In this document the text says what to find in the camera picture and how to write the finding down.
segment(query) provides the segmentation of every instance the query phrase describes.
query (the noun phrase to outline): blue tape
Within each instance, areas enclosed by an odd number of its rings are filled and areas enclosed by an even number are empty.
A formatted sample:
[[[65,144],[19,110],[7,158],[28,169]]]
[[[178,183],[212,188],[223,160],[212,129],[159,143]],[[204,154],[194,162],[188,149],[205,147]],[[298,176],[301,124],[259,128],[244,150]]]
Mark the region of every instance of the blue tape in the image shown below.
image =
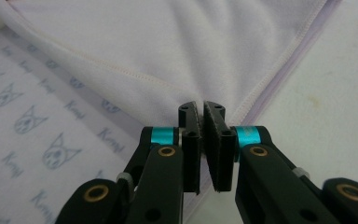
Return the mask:
[[[152,130],[151,143],[160,145],[173,145],[173,127],[154,127]]]
[[[259,144],[260,133],[255,126],[236,126],[238,142],[240,143],[240,150],[249,144]]]

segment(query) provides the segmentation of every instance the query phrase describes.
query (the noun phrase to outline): white cloth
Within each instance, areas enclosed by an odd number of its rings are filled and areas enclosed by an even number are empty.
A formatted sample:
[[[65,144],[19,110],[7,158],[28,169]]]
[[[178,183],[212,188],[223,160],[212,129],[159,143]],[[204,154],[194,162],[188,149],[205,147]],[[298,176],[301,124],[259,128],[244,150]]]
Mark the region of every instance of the white cloth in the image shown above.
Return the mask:
[[[0,17],[143,124],[175,125],[180,104],[204,100],[239,124],[325,3],[0,0]]]
[[[337,2],[0,0],[26,39],[0,34],[0,222],[52,223],[80,184],[115,180],[141,130],[126,113],[175,126],[209,100],[251,121]]]

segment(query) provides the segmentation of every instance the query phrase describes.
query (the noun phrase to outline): wrinkled fabric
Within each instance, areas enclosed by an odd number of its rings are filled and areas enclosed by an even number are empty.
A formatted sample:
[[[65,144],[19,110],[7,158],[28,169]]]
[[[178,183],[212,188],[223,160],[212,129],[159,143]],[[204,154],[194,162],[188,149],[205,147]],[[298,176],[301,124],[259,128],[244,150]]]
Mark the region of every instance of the wrinkled fabric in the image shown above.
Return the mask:
[[[145,125],[176,125],[179,105],[205,100],[240,124],[325,3],[0,0],[0,17]]]

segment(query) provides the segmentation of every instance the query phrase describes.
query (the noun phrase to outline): stitched seam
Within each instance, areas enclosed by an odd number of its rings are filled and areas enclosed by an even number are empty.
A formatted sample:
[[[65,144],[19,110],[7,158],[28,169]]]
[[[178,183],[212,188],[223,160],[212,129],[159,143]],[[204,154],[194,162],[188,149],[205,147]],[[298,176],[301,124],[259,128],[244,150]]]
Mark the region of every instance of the stitched seam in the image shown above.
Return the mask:
[[[14,10],[12,7],[9,7],[9,6],[1,6],[1,7],[6,7],[8,10],[11,10],[13,13],[13,16],[14,17],[17,17],[19,21],[19,24],[20,26],[22,26],[24,29],[28,30],[28,31],[32,31],[33,36],[40,36],[40,37],[43,37],[44,40],[49,40],[51,41],[51,43],[54,43],[56,46],[58,46],[59,48],[63,48],[63,49],[66,49],[68,50],[69,52],[72,52],[74,53],[74,55],[77,55],[77,57],[79,58],[83,58],[83,59],[86,59],[86,60],[89,60],[89,62],[92,62],[94,63],[95,65],[101,65],[101,66],[104,66],[105,68],[109,68],[111,70],[116,70],[117,72],[119,72],[120,74],[123,74],[123,75],[127,75],[127,76],[130,76],[130,77],[136,77],[136,78],[139,78],[139,79],[142,79],[142,80],[146,80],[148,82],[151,82],[151,83],[156,83],[156,84],[159,84],[161,86],[164,86],[166,88],[172,88],[172,89],[176,89],[176,90],[179,90],[179,91],[187,91],[189,93],[192,93],[194,94],[194,92],[191,92],[189,90],[184,90],[184,89],[180,89],[176,86],[174,86],[173,84],[170,84],[162,79],[159,79],[157,77],[151,77],[150,75],[144,75],[144,74],[137,74],[136,72],[131,72],[131,71],[128,71],[127,69],[123,68],[123,67],[120,67],[118,65],[114,65],[114,64],[111,64],[105,60],[96,60],[95,58],[93,58],[92,56],[89,56],[87,53],[83,52],[83,51],[80,51],[80,50],[77,50],[77,49],[73,49],[71,47],[67,47],[65,44],[63,44],[61,41],[41,32],[39,29],[35,28],[30,22],[28,22],[25,18],[23,18],[23,16],[21,14],[19,14],[16,10]]]
[[[298,45],[304,39],[304,36],[307,34],[310,26],[312,25],[315,18],[318,16],[321,9],[324,7],[327,0],[320,0],[318,6],[313,10],[313,13],[305,19],[303,24],[300,26],[300,29],[296,33],[296,38],[293,40],[292,44],[289,45],[289,48],[283,53],[282,57],[271,67],[270,73],[264,77],[253,90],[246,97],[240,106],[236,109],[234,116],[230,120],[232,124],[240,124],[244,121],[246,115],[249,113],[253,105],[255,104],[258,96],[263,92],[263,90],[267,87],[270,81],[275,77],[275,75],[279,72],[279,70],[284,66],[285,63],[290,59],[293,55],[293,52],[296,50]]]

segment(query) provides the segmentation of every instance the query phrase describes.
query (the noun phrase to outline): fabric fold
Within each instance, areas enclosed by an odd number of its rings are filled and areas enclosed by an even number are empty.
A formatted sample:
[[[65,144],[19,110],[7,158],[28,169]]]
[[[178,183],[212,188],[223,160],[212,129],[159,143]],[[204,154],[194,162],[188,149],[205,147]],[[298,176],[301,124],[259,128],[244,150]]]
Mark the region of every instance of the fabric fold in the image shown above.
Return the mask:
[[[0,0],[0,17],[145,125],[204,100],[239,124],[325,2]]]

